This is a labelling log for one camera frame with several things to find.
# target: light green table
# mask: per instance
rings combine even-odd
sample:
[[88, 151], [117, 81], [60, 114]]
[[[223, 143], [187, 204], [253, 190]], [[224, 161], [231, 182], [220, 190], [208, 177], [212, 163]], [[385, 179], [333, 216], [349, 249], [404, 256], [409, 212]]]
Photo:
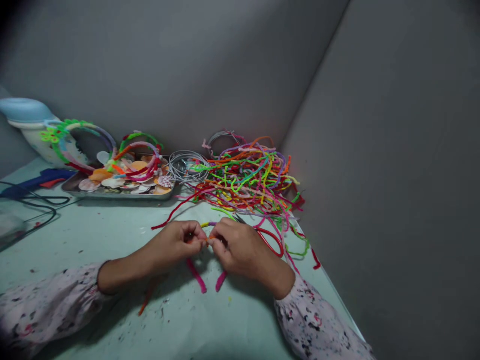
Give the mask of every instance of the light green table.
[[[47, 168], [41, 159], [7, 176], [14, 184], [37, 177]], [[60, 186], [40, 195], [65, 195]], [[61, 208], [57, 219], [0, 253], [0, 293], [10, 287], [39, 281], [50, 274], [84, 264], [126, 256], [146, 244], [178, 204], [145, 201], [82, 200]], [[49, 215], [1, 200], [0, 208], [34, 225]], [[183, 205], [176, 220], [218, 222], [223, 214], [207, 203]], [[259, 218], [243, 216], [256, 225]], [[264, 227], [270, 231], [270, 224]], [[207, 234], [211, 227], [205, 228]], [[291, 232], [290, 250], [303, 242]], [[317, 249], [321, 258], [321, 249]], [[195, 259], [208, 292], [202, 294], [187, 266], [180, 264], [160, 285], [141, 317], [146, 284], [138, 284], [107, 304], [100, 315], [76, 335], [56, 341], [39, 359], [294, 359], [273, 310], [273, 299], [257, 284], [229, 276], [220, 292], [215, 285], [222, 272], [211, 248]], [[323, 267], [313, 270], [312, 254], [296, 261], [302, 276], [313, 284], [360, 334]]]

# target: red scissors handle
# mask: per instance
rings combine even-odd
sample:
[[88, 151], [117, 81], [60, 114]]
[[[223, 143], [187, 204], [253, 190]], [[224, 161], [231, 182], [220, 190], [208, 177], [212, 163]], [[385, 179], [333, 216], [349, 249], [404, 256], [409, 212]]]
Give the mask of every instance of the red scissors handle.
[[[263, 239], [263, 242], [265, 242], [265, 244], [270, 248], [270, 250], [273, 251], [275, 255], [277, 255], [279, 258], [284, 257], [284, 247], [282, 246], [282, 242], [279, 240], [277, 236], [275, 236], [275, 234], [271, 233], [268, 230], [262, 229], [261, 227], [256, 228], [255, 230], [258, 232], [258, 235], [260, 235], [260, 237]], [[267, 241], [267, 239], [265, 239], [265, 236], [262, 233], [270, 235], [276, 241], [276, 243], [280, 247], [280, 252], [276, 252], [274, 250], [274, 248], [269, 244], [269, 242]]]

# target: gray wall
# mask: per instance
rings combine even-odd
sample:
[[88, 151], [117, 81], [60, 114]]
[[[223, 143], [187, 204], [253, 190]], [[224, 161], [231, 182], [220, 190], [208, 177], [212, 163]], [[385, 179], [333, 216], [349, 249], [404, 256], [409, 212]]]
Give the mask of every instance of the gray wall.
[[301, 226], [379, 359], [478, 359], [480, 16], [354, 0], [284, 154]]
[[280, 142], [347, 3], [31, 1], [0, 51], [0, 83], [167, 151], [200, 150], [222, 128]]

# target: pink patterned sleeve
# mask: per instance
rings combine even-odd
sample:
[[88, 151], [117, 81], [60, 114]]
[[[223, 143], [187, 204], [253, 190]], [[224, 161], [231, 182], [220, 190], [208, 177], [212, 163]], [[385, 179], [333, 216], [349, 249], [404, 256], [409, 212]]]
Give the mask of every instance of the pink patterned sleeve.
[[298, 274], [290, 294], [275, 301], [275, 310], [283, 335], [301, 359], [375, 360], [372, 347]]
[[0, 336], [4, 351], [15, 359], [31, 359], [48, 343], [68, 337], [87, 325], [111, 296], [100, 293], [104, 263], [67, 269], [0, 297]]

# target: scissors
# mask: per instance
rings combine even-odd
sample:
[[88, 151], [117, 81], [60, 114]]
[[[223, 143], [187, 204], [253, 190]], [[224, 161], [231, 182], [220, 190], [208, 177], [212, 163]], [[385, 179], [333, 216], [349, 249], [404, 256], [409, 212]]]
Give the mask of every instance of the scissors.
[[[235, 220], [237, 220], [240, 224], [246, 224], [246, 222], [238, 215], [233, 215], [233, 217], [235, 218]], [[261, 227], [254, 227], [255, 231], [258, 233], [258, 235], [260, 235], [260, 237], [262, 238], [263, 242], [270, 248], [270, 250], [273, 251], [273, 253], [275, 255], [277, 255], [279, 258], [283, 258], [284, 256], [284, 247], [282, 246], [282, 242], [279, 240], [278, 237], [275, 236], [275, 234], [271, 233], [270, 231], [268, 230], [265, 230]], [[278, 244], [278, 246], [280, 247], [280, 253], [276, 252], [274, 250], [274, 248], [269, 244], [269, 242], [267, 241], [267, 239], [265, 239], [265, 236], [262, 234], [267, 234], [267, 235], [270, 235], [275, 241], [276, 243]]]

